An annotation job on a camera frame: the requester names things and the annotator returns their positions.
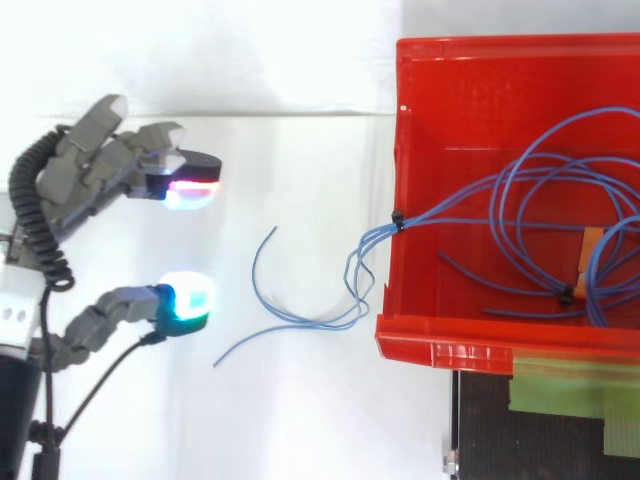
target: red plastic bin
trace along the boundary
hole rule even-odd
[[[571,115],[609,105],[640,108],[640,35],[401,40],[397,78],[395,208],[412,217],[497,173]],[[640,159],[640,120],[622,114],[592,117],[561,130],[537,151]],[[640,190],[637,169],[596,168]],[[526,190],[514,185],[507,218],[513,218]],[[486,219],[488,198],[488,193],[476,195],[447,216]],[[525,220],[606,225],[616,216],[599,187],[557,183],[535,195]],[[627,236],[623,251],[638,241]],[[575,284],[581,232],[531,230],[525,243],[536,263]],[[513,372],[513,358],[521,354],[640,363],[640,301],[608,312],[610,328],[593,328],[584,317],[492,316],[482,310],[542,313],[564,307],[558,299],[485,287],[443,262],[438,251],[495,283],[535,287],[500,253],[486,225],[424,226],[395,235],[376,331],[384,357],[502,374]],[[636,258],[616,274],[628,279],[639,270]]]

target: black cable tie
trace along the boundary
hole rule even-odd
[[[398,233],[404,231],[404,215],[400,210],[394,210],[391,212],[391,221],[398,229]]]
[[[560,305],[564,308],[570,307],[573,304],[573,290],[571,285],[565,285],[564,290],[560,294]]]

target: black surface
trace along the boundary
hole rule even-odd
[[[0,480],[18,478],[39,384],[35,365],[0,355]]]
[[[603,420],[512,412],[511,377],[460,375],[460,480],[640,479],[639,459],[603,454]]]

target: white wall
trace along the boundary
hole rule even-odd
[[[407,36],[637,29],[637,0],[23,0],[0,26],[4,112],[395,110]]]

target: blue wire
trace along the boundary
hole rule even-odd
[[[534,284],[542,288],[542,291],[528,291],[522,289],[515,289],[498,285],[494,282],[490,282],[464,268],[446,254],[439,252],[438,255],[446,261],[449,265],[466,275],[467,277],[484,284],[488,287],[504,291],[507,293],[518,295],[530,295],[536,297],[551,297],[558,295],[565,288],[565,283],[559,279],[554,278],[548,272],[545,272],[538,265],[536,265],[524,244],[522,237],[523,228],[541,228],[551,230],[567,230],[567,231],[584,231],[585,226],[581,225],[559,225],[559,224],[545,224],[545,223],[531,223],[523,222],[522,217],[527,204],[534,195],[534,193],[542,187],[547,181],[560,181],[560,182],[581,182],[586,184],[592,184],[602,187],[609,195],[613,207],[618,216],[618,223],[614,225],[603,226],[606,230],[606,234],[596,246],[593,252],[589,268],[587,269],[587,305],[585,310],[571,311],[571,312],[558,312],[558,313],[530,313],[530,312],[508,312],[497,309],[485,309],[485,313],[492,315],[505,315],[510,317],[530,318],[530,319],[559,319],[559,318],[571,318],[580,317],[585,314],[588,315],[591,322],[596,326],[606,326],[606,318],[604,317],[604,310],[621,305],[630,301],[633,298],[640,296],[640,284],[636,285],[636,282],[640,280],[640,275],[637,275],[625,282],[618,285],[608,287],[598,287],[598,282],[604,280],[616,268],[633,258],[637,253],[640,253],[640,247],[626,253],[621,258],[617,258],[619,250],[624,239],[625,232],[640,232],[640,228],[629,226],[631,223],[640,221],[640,213],[633,201],[627,196],[627,193],[632,195],[636,201],[640,201],[640,193],[635,191],[626,183],[613,178],[609,175],[599,173],[591,169],[587,164],[596,162],[614,162],[625,165],[630,165],[635,168],[639,168],[637,162],[620,158],[620,157],[590,157],[580,160],[572,159],[565,155],[559,155],[555,153],[534,153],[534,150],[547,138],[553,135],[558,130],[562,129],[566,125],[575,121],[587,118],[593,115],[599,115],[603,113],[626,113],[636,118],[640,118],[640,112],[632,110],[627,107],[604,107],[588,112],[583,112],[578,115],[574,115],[562,122],[558,123],[551,129],[547,130],[538,139],[536,139],[524,153],[516,160],[508,164],[498,174],[489,175],[485,178],[472,182],[471,184],[461,188],[459,191],[444,199],[431,209],[422,213],[421,215],[413,218],[409,218],[404,222],[405,229],[411,229],[414,227],[421,227],[433,224],[452,223],[452,224],[480,224],[489,225],[491,234],[496,242],[496,245],[501,250],[505,258],[525,277],[529,278]],[[530,169],[521,169],[522,164],[526,160],[531,159],[554,159],[565,163],[560,167],[539,167]],[[527,192],[524,201],[520,204],[518,214],[515,221],[506,220],[504,218],[506,199],[509,195],[511,185],[515,182],[536,182],[535,185]],[[465,199],[482,191],[491,190],[491,198],[488,209],[488,219],[474,219],[474,218],[433,218],[446,212],[447,210],[458,205]],[[634,216],[624,218],[624,212],[620,206],[618,199],[622,200],[624,204],[634,213]],[[506,226],[515,226],[515,235],[517,240],[517,246],[510,239],[506,231]],[[262,241],[258,248],[253,260],[252,266],[252,284],[254,292],[264,306],[264,308],[276,316],[277,318],[287,322],[287,325],[279,325],[271,328],[267,328],[256,332],[232,345],[214,364],[218,366],[231,352],[236,348],[254,339],[258,336],[286,329],[307,329],[307,330],[329,330],[329,331],[342,331],[353,327],[357,321],[370,313],[370,306],[366,302],[366,298],[375,285],[375,276],[373,272],[364,263],[364,259],[367,254],[375,248],[380,242],[385,241],[387,238],[398,233],[395,224],[382,225],[380,227],[373,228],[368,232],[365,232],[358,243],[358,246],[353,250],[346,259],[345,269],[343,273],[343,283],[349,292],[349,295],[354,300],[354,304],[348,308],[345,312],[327,320],[313,320],[292,313],[281,310],[267,300],[260,292],[256,282],[256,268],[258,258],[262,253],[264,246],[268,240],[273,236],[277,227],[274,227],[267,237]],[[609,255],[609,258],[604,263],[602,269],[598,271],[598,263],[602,252],[608,242],[616,236],[616,245]],[[368,278],[368,284],[364,291],[361,293],[360,276],[364,271],[364,275]],[[623,295],[626,292],[635,292],[628,295]],[[600,304],[598,299],[610,298],[623,295],[621,298]]]

